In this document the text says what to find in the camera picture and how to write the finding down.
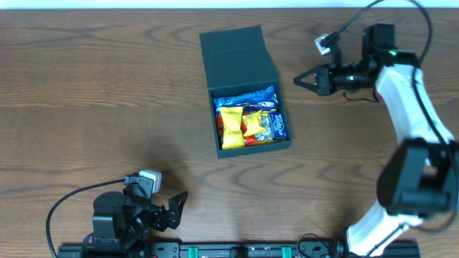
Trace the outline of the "blue wafer bar packet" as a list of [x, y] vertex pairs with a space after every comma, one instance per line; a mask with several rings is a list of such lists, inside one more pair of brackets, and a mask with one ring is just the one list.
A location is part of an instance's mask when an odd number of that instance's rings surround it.
[[221, 107], [234, 107], [242, 104], [258, 104], [259, 102], [270, 102], [274, 105], [278, 104], [275, 87], [273, 85], [261, 90], [243, 93], [230, 97], [214, 97], [212, 99], [213, 106], [216, 110]]

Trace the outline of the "blue Eclipse gum pack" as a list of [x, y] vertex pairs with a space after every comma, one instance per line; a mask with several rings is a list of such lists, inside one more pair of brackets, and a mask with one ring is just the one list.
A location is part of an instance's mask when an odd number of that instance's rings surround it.
[[285, 140], [288, 138], [285, 129], [284, 119], [281, 113], [272, 112], [268, 114], [274, 140]]

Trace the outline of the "yellow seed snack bag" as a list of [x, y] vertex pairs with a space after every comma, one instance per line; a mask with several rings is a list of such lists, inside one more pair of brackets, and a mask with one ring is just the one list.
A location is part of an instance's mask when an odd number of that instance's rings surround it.
[[265, 131], [255, 134], [255, 138], [259, 143], [273, 140], [273, 132], [268, 114], [269, 112], [261, 112], [261, 126], [265, 129]]

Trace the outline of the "small yellow candy wrapper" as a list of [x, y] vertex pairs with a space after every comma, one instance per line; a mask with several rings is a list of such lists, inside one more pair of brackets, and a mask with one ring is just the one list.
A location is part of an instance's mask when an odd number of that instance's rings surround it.
[[266, 133], [267, 130], [262, 126], [262, 111], [250, 113], [242, 116], [242, 121], [245, 124], [246, 131], [244, 137], [249, 137], [258, 133]]

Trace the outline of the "dark green box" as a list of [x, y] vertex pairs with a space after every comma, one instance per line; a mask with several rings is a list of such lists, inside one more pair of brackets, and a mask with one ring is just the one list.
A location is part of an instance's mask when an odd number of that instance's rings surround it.
[[[199, 35], [204, 70], [207, 79], [209, 104], [218, 158], [287, 149], [293, 143], [288, 114], [283, 101], [282, 87], [275, 64], [265, 46], [261, 26], [206, 32]], [[229, 150], [221, 149], [215, 121], [216, 97], [232, 97], [273, 86], [282, 113], [287, 138], [265, 145]]]

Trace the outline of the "large yellow candy wrapper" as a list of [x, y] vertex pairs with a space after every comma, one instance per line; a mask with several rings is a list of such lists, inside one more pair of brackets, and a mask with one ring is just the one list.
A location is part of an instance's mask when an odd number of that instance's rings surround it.
[[222, 107], [223, 133], [222, 149], [242, 148], [245, 146], [241, 129], [243, 107]]

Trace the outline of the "dark blue snack bar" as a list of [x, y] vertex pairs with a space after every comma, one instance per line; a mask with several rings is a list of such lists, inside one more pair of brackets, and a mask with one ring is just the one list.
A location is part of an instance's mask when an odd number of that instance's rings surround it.
[[257, 111], [276, 112], [278, 104], [275, 102], [255, 102], [243, 107], [243, 113], [256, 113]]

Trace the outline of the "red Hacks candy bag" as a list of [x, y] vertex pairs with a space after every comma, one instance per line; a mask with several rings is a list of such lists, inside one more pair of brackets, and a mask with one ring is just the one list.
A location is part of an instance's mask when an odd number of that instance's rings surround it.
[[[223, 124], [222, 116], [218, 114], [215, 117], [215, 120], [216, 120], [217, 132], [219, 135], [219, 143], [223, 144], [224, 124]], [[241, 131], [243, 133], [247, 131], [247, 126], [245, 125], [245, 122], [243, 120], [241, 121]], [[259, 143], [259, 140], [254, 135], [244, 137], [244, 141], [245, 141], [245, 146], [257, 145]]]

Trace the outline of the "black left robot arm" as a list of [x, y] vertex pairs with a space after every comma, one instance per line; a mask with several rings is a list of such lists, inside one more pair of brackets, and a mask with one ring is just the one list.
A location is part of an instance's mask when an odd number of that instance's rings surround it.
[[169, 199], [169, 206], [152, 203], [161, 188], [162, 174], [143, 170], [126, 176], [121, 192], [110, 191], [93, 202], [93, 233], [82, 243], [81, 257], [147, 258], [152, 230], [176, 229], [181, 223], [188, 192]]

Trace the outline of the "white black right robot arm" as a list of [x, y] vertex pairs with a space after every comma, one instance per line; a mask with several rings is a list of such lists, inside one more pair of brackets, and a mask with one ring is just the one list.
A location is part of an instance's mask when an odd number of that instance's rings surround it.
[[458, 143], [430, 102], [414, 53], [398, 49], [395, 28], [374, 24], [363, 32], [362, 58], [341, 60], [339, 33], [316, 38], [328, 64], [294, 79], [300, 87], [327, 96], [336, 91], [369, 87], [374, 101], [389, 111], [398, 146], [377, 181], [377, 201], [346, 229], [343, 240], [330, 244], [328, 257], [385, 257], [387, 247], [411, 228], [438, 213], [455, 214], [458, 206]]

